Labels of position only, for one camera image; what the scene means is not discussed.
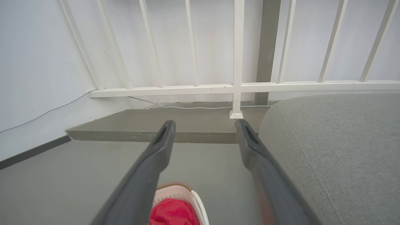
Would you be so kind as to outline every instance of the gray pillar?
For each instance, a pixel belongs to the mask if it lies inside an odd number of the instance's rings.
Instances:
[[[260,50],[258,53],[257,82],[270,82],[278,31],[280,0],[264,0],[262,5]],[[256,93],[256,105],[267,105],[268,92]]]

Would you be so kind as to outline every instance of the concrete floor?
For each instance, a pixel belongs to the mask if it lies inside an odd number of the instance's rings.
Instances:
[[[86,225],[147,143],[72,141],[0,170],[0,224]],[[183,181],[210,224],[262,224],[236,144],[175,143],[159,184]]]
[[[253,102],[242,102],[252,105]],[[225,107],[231,102],[174,103],[180,107]],[[244,118],[255,132],[269,108],[241,108]],[[229,118],[231,108],[182,109],[150,108],[130,109],[67,130],[74,140],[81,141],[135,141],[149,142],[166,120],[176,123],[175,143],[236,143],[235,121]]]

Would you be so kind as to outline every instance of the gray floor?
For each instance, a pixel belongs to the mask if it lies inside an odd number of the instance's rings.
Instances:
[[[0,224],[89,224],[147,143],[72,141],[0,170]],[[261,224],[238,145],[175,143],[159,184],[183,181],[210,224]]]

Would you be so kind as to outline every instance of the railing post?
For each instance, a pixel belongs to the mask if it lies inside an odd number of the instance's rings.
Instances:
[[[244,0],[235,0],[234,5],[233,109],[229,114],[231,119],[242,119],[240,86],[243,65]]]

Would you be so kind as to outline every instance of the gray baseboard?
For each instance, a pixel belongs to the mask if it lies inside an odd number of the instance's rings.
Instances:
[[[54,147],[56,147],[58,145],[62,145],[64,143],[67,143],[69,141],[71,141],[71,138],[69,136],[63,136],[63,137],[57,138],[55,140],[52,140],[50,142],[47,142],[46,144],[42,144],[42,145],[37,146],[35,148],[32,148],[32,149],[30,149],[30,150],[28,150],[26,152],[20,153],[20,154],[18,154],[16,156],[13,156],[11,158],[3,160],[3,161],[0,162],[0,170],[2,170],[4,168],[7,168],[9,166],[12,166],[14,164],[17,164],[19,162],[22,162],[22,161],[24,161],[26,159],[29,159],[29,158],[31,158],[33,156],[36,156],[36,155],[38,155],[40,153],[43,153],[43,152],[45,152],[45,151],[47,151],[49,149],[52,149],[52,148],[54,148]]]

